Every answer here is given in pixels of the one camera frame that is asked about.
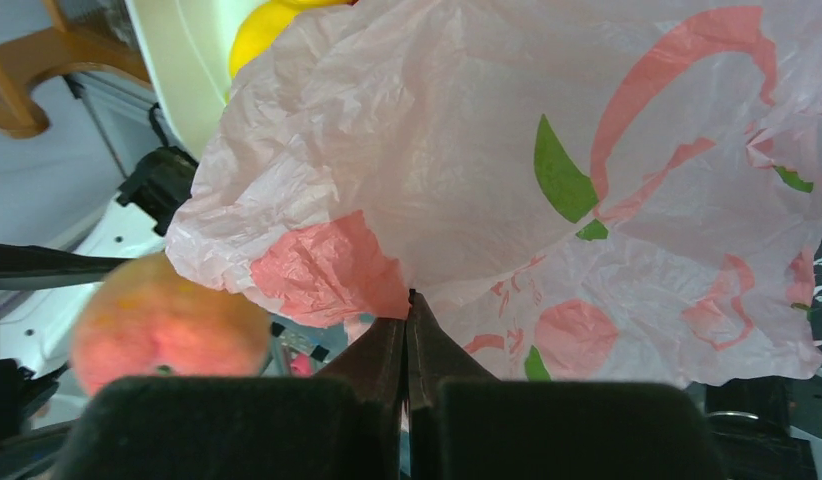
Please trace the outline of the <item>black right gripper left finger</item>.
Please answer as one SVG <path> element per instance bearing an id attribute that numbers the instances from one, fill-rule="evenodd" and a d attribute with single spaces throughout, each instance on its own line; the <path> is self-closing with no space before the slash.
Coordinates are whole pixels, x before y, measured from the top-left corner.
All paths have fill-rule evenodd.
<path id="1" fill-rule="evenodd" d="M 95 396 L 57 479 L 395 479 L 405 325 L 308 378 L 132 377 Z"/>

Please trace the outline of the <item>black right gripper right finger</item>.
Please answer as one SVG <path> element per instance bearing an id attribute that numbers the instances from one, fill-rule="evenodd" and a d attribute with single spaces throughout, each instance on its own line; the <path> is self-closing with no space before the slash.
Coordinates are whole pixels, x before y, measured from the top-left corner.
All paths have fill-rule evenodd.
<path id="1" fill-rule="evenodd" d="M 504 381 L 409 295 L 406 358 L 415 479 L 720 479 L 702 415 L 665 384 Z"/>

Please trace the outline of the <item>orange pink peach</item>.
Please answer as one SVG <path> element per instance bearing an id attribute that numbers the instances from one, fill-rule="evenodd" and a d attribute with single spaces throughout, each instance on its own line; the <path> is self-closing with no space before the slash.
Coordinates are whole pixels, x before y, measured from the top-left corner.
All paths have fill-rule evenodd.
<path id="1" fill-rule="evenodd" d="M 257 376 L 270 344 L 267 311 L 181 277 L 158 252 L 105 277 L 76 318 L 69 363 L 93 396 L 127 376 Z"/>

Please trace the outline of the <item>pink plastic grocery bag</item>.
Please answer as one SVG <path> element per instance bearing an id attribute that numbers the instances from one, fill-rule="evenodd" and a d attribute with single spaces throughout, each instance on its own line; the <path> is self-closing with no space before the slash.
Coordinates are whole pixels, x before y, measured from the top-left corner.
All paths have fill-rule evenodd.
<path id="1" fill-rule="evenodd" d="M 362 1 L 235 78 L 176 270 L 326 328 L 422 294 L 502 378 L 805 379 L 822 1 Z"/>

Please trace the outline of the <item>yellow banana bunch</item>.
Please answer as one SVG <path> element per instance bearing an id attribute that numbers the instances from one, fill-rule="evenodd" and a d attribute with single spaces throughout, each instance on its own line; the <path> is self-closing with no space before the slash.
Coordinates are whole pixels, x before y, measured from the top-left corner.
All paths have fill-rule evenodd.
<path id="1" fill-rule="evenodd" d="M 344 0 L 271 0 L 253 10 L 241 23 L 228 59 L 233 79 L 238 71 L 270 47 L 300 13 L 317 8 L 350 4 Z"/>

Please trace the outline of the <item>white fruit tray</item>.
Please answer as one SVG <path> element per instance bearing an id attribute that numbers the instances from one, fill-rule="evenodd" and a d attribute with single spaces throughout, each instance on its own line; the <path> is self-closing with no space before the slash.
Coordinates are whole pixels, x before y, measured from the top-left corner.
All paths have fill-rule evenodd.
<path id="1" fill-rule="evenodd" d="M 171 131 L 199 158 L 231 86 L 230 49 L 257 0 L 128 0 L 126 7 Z"/>

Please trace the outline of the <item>wooden rack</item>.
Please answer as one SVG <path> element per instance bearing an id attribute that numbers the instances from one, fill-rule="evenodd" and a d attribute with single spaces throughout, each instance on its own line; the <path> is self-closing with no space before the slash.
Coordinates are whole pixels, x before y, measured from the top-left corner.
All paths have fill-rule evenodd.
<path id="1" fill-rule="evenodd" d="M 54 77 L 98 71 L 151 88 L 124 1 L 37 1 L 50 26 L 0 43 L 0 132 L 15 139 L 50 126 L 32 92 Z"/>

